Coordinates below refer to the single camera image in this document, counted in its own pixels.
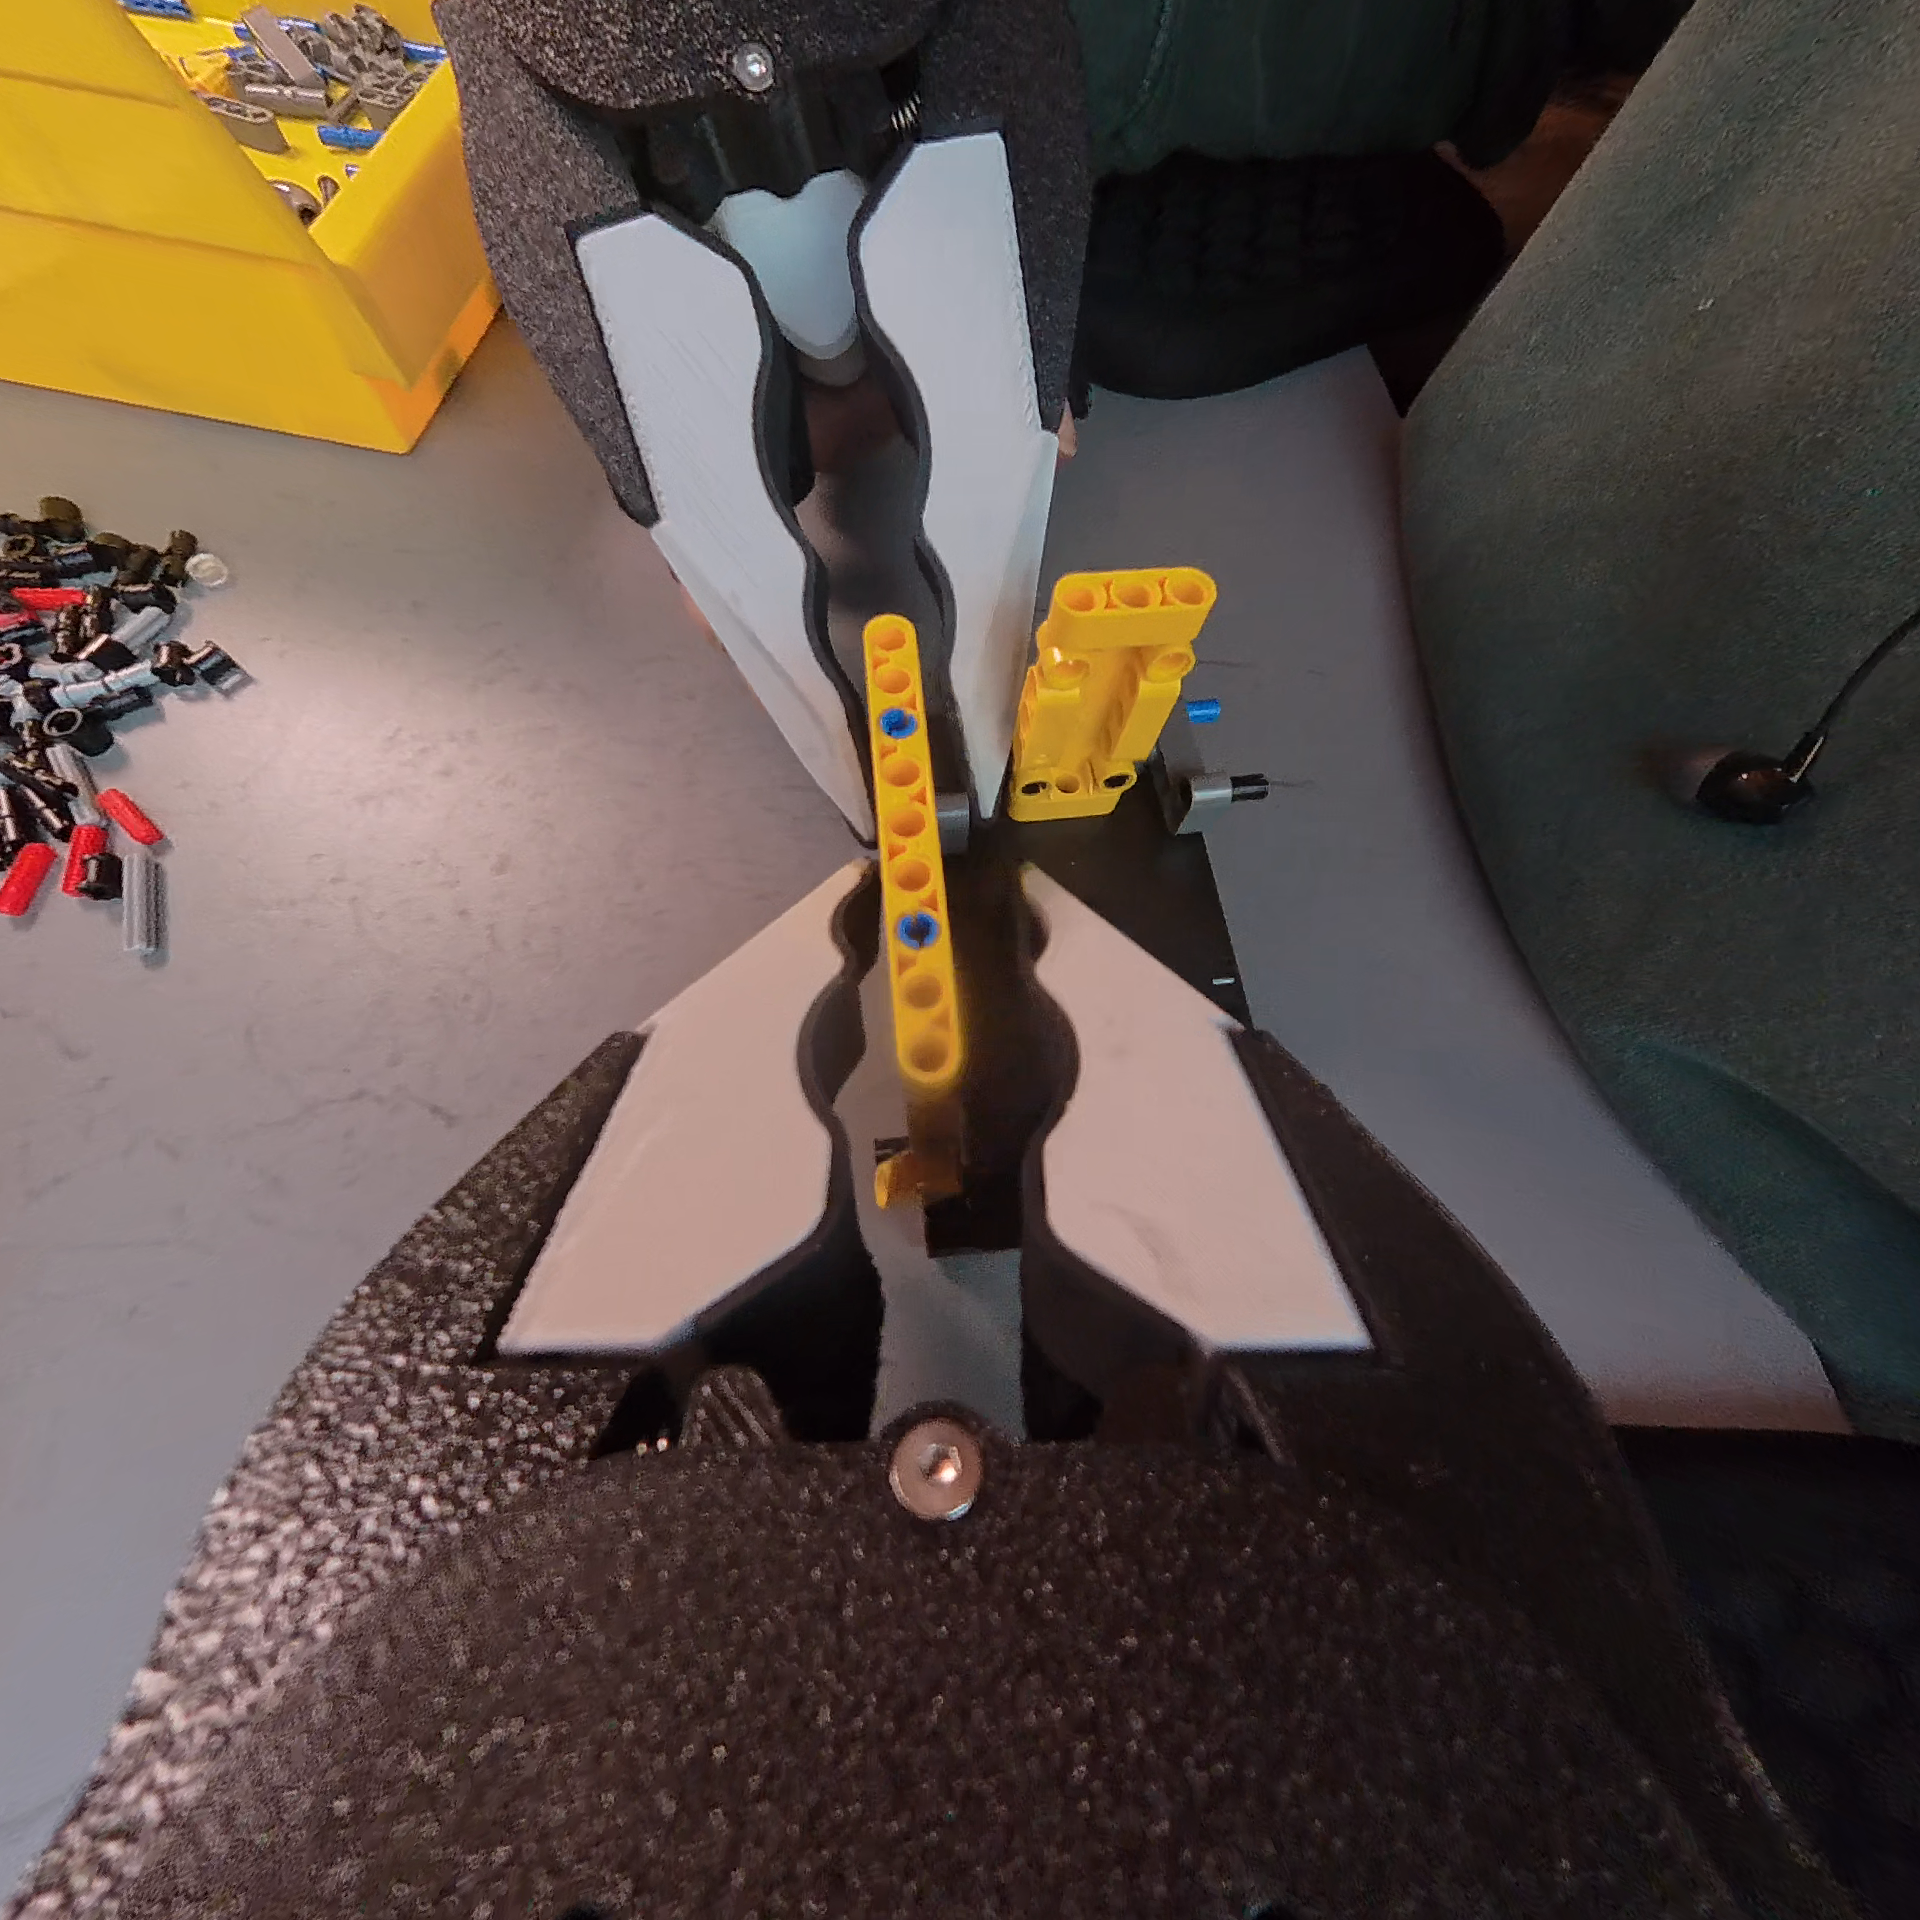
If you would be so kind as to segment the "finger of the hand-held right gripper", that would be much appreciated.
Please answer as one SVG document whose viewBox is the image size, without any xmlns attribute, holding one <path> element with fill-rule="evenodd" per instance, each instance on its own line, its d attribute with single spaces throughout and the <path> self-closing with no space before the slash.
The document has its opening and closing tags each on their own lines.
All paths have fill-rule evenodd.
<svg viewBox="0 0 1920 1920">
<path fill-rule="evenodd" d="M 672 212 L 575 235 L 657 504 L 657 545 L 807 773 L 874 840 L 826 571 L 794 517 L 796 421 L 778 322 L 740 257 Z"/>
<path fill-rule="evenodd" d="M 995 816 L 1059 467 L 1040 424 L 998 132 L 899 150 L 852 225 L 859 317 L 918 446 L 919 576 L 977 814 Z"/>
</svg>

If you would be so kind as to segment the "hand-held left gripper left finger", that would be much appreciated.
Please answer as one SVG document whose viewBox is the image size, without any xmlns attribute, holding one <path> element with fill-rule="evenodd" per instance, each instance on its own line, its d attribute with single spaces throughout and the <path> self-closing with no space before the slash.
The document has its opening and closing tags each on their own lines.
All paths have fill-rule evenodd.
<svg viewBox="0 0 1920 1920">
<path fill-rule="evenodd" d="M 644 1021 L 495 1355 L 620 1361 L 675 1397 L 735 1361 L 794 1435 L 868 1434 L 880 1282 L 832 1099 L 874 908 L 874 868 L 845 865 Z"/>
</svg>

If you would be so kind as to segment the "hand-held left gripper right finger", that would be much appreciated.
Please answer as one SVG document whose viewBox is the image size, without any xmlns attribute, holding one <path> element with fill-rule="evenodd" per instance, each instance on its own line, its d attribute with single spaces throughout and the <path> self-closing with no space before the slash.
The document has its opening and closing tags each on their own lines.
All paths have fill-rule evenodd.
<svg viewBox="0 0 1920 1920">
<path fill-rule="evenodd" d="M 1259 1103 L 1248 1029 L 1040 868 L 1023 871 L 1061 1093 L 1023 1166 L 1023 1416 L 1126 1397 L 1203 1422 L 1236 1361 L 1367 1367 L 1374 1343 Z"/>
</svg>

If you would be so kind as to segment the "short yellow lego beam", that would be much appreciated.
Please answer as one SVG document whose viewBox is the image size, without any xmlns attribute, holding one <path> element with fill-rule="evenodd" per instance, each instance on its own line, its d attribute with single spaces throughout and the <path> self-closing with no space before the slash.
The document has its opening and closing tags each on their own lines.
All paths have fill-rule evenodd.
<svg viewBox="0 0 1920 1920">
<path fill-rule="evenodd" d="M 964 1193 L 964 1132 L 915 1127 L 874 1140 L 874 1206 L 885 1212 L 937 1206 Z"/>
</svg>

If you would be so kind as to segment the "black lego base block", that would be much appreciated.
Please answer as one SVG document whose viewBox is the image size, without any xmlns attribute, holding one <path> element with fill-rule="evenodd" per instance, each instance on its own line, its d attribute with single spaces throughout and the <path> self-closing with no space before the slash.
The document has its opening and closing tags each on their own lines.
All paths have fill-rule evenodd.
<svg viewBox="0 0 1920 1920">
<path fill-rule="evenodd" d="M 967 835 L 944 828 L 964 1021 L 964 1189 L 922 1206 L 931 1258 L 1018 1248 L 1023 1155 L 1064 1084 L 1031 995 L 1040 933 L 1023 901 L 1023 868 L 1038 865 L 1232 1019 L 1250 1019 L 1202 828 L 1264 801 L 1268 781 L 1203 763 L 1215 718 L 1212 700 L 1177 702 L 1138 781 L 1104 816 L 1012 823 L 998 814 L 969 820 Z"/>
</svg>

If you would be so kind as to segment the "yellow lego beam with pins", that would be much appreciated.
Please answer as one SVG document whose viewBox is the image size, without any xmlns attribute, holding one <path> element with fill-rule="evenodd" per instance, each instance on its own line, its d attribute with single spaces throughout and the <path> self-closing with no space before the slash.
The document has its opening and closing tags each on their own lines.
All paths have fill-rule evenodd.
<svg viewBox="0 0 1920 1920">
<path fill-rule="evenodd" d="M 907 1140 L 922 1161 L 957 1161 L 967 1044 L 918 631 L 900 614 L 874 614 L 863 631 L 863 658 L 880 879 L 878 961 Z"/>
</svg>

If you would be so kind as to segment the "pile of small lego parts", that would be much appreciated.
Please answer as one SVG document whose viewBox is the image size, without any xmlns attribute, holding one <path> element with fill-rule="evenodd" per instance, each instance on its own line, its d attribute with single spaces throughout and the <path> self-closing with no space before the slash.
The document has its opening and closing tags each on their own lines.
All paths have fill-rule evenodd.
<svg viewBox="0 0 1920 1920">
<path fill-rule="evenodd" d="M 115 908 L 159 966 L 170 831 L 128 793 L 120 736 L 250 683 L 193 609 L 218 586 L 228 566 L 188 528 L 137 543 L 58 492 L 3 514 L 3 921 L 50 893 Z"/>
</svg>

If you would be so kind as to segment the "heap of grey blue pieces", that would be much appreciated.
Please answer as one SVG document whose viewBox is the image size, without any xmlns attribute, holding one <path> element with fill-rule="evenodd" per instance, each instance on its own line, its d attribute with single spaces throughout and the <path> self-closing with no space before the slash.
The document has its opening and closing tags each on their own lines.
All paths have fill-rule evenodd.
<svg viewBox="0 0 1920 1920">
<path fill-rule="evenodd" d="M 120 2 L 132 30 L 311 225 L 445 68 L 372 2 L 277 12 L 240 2 Z"/>
</svg>

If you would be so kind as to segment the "person's black pants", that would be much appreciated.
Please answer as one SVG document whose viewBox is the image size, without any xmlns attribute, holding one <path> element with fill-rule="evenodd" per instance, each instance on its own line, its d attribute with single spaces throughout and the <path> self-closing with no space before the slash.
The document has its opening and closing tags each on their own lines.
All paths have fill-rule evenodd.
<svg viewBox="0 0 1920 1920">
<path fill-rule="evenodd" d="M 1517 231 L 1436 154 L 1174 154 L 1093 188 L 1086 384 L 1224 396 L 1363 346 L 1404 411 Z M 1915 1450 L 1626 1434 L 1740 1727 L 1864 1918 L 1915 1918 Z"/>
</svg>

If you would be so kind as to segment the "yellow storage bin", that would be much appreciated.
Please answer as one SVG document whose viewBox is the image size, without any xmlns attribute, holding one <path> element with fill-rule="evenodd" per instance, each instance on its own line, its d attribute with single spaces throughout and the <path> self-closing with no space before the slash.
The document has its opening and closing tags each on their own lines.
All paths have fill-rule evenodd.
<svg viewBox="0 0 1920 1920">
<path fill-rule="evenodd" d="M 495 314 L 427 2 L 407 101 L 250 99 L 250 2 L 3 2 L 3 378 L 411 450 Z"/>
</svg>

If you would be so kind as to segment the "black earphone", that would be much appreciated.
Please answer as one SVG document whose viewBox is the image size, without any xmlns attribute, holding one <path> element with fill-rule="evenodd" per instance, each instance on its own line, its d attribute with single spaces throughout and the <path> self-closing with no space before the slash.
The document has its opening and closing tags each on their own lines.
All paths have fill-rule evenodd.
<svg viewBox="0 0 1920 1920">
<path fill-rule="evenodd" d="M 1911 637 L 1915 637 L 1915 609 L 1876 639 L 1785 753 L 1655 740 L 1640 753 L 1640 769 L 1668 801 L 1692 814 L 1754 828 L 1779 826 L 1811 802 L 1811 768 L 1828 746 L 1830 730 L 1842 725 L 1861 686 L 1866 686 Z"/>
</svg>

